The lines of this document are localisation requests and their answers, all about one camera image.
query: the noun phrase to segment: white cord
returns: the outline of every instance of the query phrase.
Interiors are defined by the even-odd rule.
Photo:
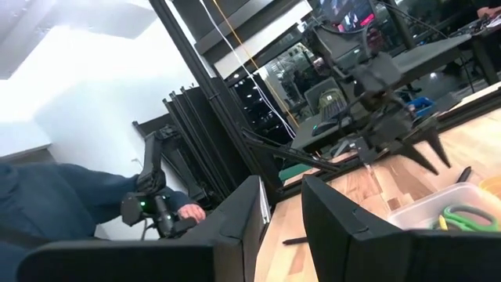
[[[202,6],[204,7],[205,9],[205,13],[209,16],[209,19],[211,20],[211,23],[212,25],[214,26],[214,28],[218,31],[218,33],[221,35],[221,37],[223,38],[223,40],[226,42],[226,44],[230,47],[230,49],[232,50],[233,52],[233,55],[235,55],[236,59],[238,60],[240,66],[245,70],[245,72],[247,73],[247,75],[249,76],[249,78],[252,80],[252,82],[254,83],[254,86],[256,87],[258,93],[259,93],[259,96],[263,99],[263,102],[265,102],[266,106],[268,106],[268,108],[274,113],[276,114],[276,116],[281,120],[281,122],[283,123],[283,125],[285,126],[285,129],[287,130],[287,134],[289,134],[289,136],[294,139],[294,137],[296,136],[296,133],[294,132],[294,130],[287,124],[287,122],[285,120],[283,120],[282,116],[280,116],[280,114],[275,110],[275,108],[273,108],[273,105],[269,102],[268,98],[266,97],[265,93],[262,91],[261,87],[259,87],[258,83],[254,80],[254,75],[252,75],[249,70],[245,67],[245,65],[243,64],[242,60],[240,59],[240,57],[238,56],[238,54],[236,53],[235,49],[233,48],[233,46],[231,45],[231,43],[229,43],[228,39],[226,39],[225,35],[221,32],[221,30],[219,29],[218,25],[215,23],[214,21],[214,18],[212,18],[212,15],[211,13],[209,13],[209,10],[207,9],[205,3],[204,3],[204,0],[200,0],[200,4],[202,4]]]
[[[143,220],[144,221],[144,227],[142,228],[142,234],[141,234],[141,240],[144,240],[146,237],[146,231],[148,230],[148,220]]]

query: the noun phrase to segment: robotic arm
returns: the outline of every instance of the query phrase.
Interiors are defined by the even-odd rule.
[[[360,50],[354,66],[340,76],[346,81],[355,80],[364,91],[359,96],[351,97],[349,105],[337,115],[339,127],[346,117],[356,120],[351,123],[349,136],[340,141],[337,154],[350,146],[357,150],[360,160],[366,165],[385,153],[397,154],[438,174],[437,169],[413,144],[417,140],[427,141],[441,161],[450,167],[436,128],[438,114],[448,110],[455,101],[450,99],[450,103],[436,103],[426,114],[418,114],[416,107],[410,107],[395,95],[394,89],[401,84],[403,73],[389,54],[370,48],[367,42],[369,26],[361,31],[341,34],[318,23],[304,33],[305,44],[324,58],[334,71],[340,69],[337,63],[341,61],[336,59],[339,44],[345,49],[352,47]]]
[[[154,132],[145,138],[145,158],[142,172],[137,178],[135,192],[125,194],[121,202],[122,222],[133,226],[145,219],[152,219],[160,238],[176,238],[196,225],[195,219],[175,221],[175,214],[168,205],[168,196],[161,193],[166,186],[161,168],[163,132]]]

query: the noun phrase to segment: black handle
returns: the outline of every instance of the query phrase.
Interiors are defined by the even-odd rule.
[[[471,167],[467,167],[463,170],[460,177],[457,179],[456,183],[466,182],[471,174]]]
[[[162,196],[155,196],[155,205],[157,206],[157,216],[153,220],[157,226],[158,233],[160,237],[169,237],[174,227],[172,213],[169,211]]]
[[[303,244],[303,243],[308,243],[307,237],[294,238],[294,239],[289,239],[289,240],[285,240],[284,242],[282,242],[282,244],[284,244],[284,245]]]

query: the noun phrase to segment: black metal pole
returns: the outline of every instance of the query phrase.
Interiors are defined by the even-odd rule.
[[[277,175],[270,175],[261,166],[261,162],[253,154],[252,150],[247,146],[243,140],[243,134],[241,132],[241,126],[233,121],[229,115],[228,109],[224,107],[224,103],[220,97],[220,90],[214,85],[213,78],[209,76],[205,70],[204,65],[200,61],[198,55],[193,49],[188,38],[179,26],[178,21],[175,19],[172,11],[168,7],[165,0],[150,0],[150,4],[153,10],[158,15],[160,21],[164,25],[165,29],[172,38],[172,41],[176,45],[178,51],[181,53],[189,70],[193,74],[194,78],[198,82],[198,85],[204,92],[205,96],[211,102],[214,112],[218,115],[219,120],[225,127],[230,138],[234,142],[237,150],[240,152],[241,157],[244,159],[245,163],[249,167],[252,174],[260,175],[266,184],[267,196],[270,205],[276,204],[278,200],[278,193],[276,189],[282,187],[281,182]]]
[[[382,0],[382,2],[395,7],[395,9],[399,9],[395,0]],[[393,20],[398,34],[402,37],[405,47],[407,49],[414,49],[416,47],[416,43],[414,42],[413,35],[410,33],[410,29],[407,26],[407,23],[405,23],[405,18],[400,13],[395,12],[391,8],[386,8],[386,10],[390,15],[391,20]]]

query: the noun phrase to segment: ceiling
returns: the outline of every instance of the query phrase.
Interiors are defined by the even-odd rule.
[[[0,79],[9,79],[55,26],[136,38],[156,18],[147,0],[0,0]]]

